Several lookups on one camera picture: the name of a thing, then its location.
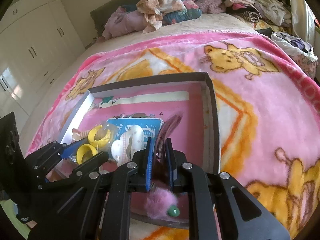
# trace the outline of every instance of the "pink fluffy toy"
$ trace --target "pink fluffy toy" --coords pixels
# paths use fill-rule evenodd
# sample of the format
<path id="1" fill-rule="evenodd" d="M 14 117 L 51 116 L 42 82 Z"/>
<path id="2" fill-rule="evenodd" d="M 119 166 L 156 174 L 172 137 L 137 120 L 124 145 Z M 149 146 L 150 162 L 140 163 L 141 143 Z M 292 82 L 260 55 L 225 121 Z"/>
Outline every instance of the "pink fluffy toy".
<path id="1" fill-rule="evenodd" d="M 167 189 L 156 187 L 148 193 L 144 205 L 148 217 L 152 219 L 165 219 L 168 216 L 177 217 L 180 211 L 177 208 L 177 197 Z"/>

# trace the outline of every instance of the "blue card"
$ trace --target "blue card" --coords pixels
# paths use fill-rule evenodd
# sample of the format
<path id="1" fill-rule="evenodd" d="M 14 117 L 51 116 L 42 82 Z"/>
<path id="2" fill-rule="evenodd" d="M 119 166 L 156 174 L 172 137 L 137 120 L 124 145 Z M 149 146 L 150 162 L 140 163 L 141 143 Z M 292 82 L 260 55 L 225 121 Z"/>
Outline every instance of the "blue card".
<path id="1" fill-rule="evenodd" d="M 162 126 L 162 119 L 160 118 L 110 118 L 108 123 L 114 124 L 119 131 L 116 135 L 116 140 L 127 132 L 131 126 L 138 125 L 142 128 L 144 134 L 144 147 L 147 147 L 148 137 L 155 138 Z"/>

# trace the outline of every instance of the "pink pillow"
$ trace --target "pink pillow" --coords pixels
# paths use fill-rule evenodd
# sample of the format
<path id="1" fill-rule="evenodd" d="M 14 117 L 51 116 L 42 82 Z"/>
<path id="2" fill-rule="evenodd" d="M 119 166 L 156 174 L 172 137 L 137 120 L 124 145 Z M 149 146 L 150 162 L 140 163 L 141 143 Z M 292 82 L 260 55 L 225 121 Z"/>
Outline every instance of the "pink pillow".
<path id="1" fill-rule="evenodd" d="M 102 36 L 109 40 L 135 31 L 143 31 L 146 25 L 143 13 L 137 10 L 126 12 L 124 8 L 118 7 L 106 23 Z"/>
<path id="2" fill-rule="evenodd" d="M 226 7 L 222 0 L 198 0 L 196 4 L 203 13 L 224 13 Z"/>

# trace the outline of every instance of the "yellow toy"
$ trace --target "yellow toy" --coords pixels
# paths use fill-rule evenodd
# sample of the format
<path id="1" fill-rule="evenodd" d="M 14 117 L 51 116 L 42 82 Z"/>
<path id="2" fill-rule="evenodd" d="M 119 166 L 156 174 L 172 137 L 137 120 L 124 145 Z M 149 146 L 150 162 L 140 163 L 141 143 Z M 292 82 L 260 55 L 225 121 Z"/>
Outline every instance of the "yellow toy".
<path id="1" fill-rule="evenodd" d="M 97 154 L 97 149 L 90 144 L 83 144 L 77 150 L 77 163 L 80 165 Z"/>
<path id="2" fill-rule="evenodd" d="M 98 125 L 96 126 L 95 128 L 93 128 L 89 134 L 88 134 L 88 141 L 89 143 L 96 147 L 96 148 L 103 148 L 105 147 L 105 145 L 109 142 L 110 140 L 110 136 L 111 136 L 111 131 L 110 130 L 107 130 L 107 133 L 106 135 L 99 139 L 99 140 L 95 140 L 94 137 L 96 136 L 97 132 L 102 128 L 103 126 L 102 125 Z"/>

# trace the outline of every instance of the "laundry bag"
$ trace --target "laundry bag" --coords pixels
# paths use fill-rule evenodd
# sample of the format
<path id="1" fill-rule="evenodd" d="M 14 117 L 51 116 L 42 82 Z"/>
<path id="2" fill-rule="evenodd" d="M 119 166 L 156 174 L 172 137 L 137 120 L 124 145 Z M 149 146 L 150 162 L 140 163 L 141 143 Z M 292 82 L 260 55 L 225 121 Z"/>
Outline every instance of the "laundry bag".
<path id="1" fill-rule="evenodd" d="M 284 52 L 293 59 L 293 61 L 303 70 L 303 72 L 314 79 L 318 67 L 318 57 L 313 52 L 313 47 L 310 45 L 310 52 L 304 52 L 301 49 L 293 46 L 288 41 L 277 36 L 277 33 L 271 35 L 271 39 L 281 48 Z"/>

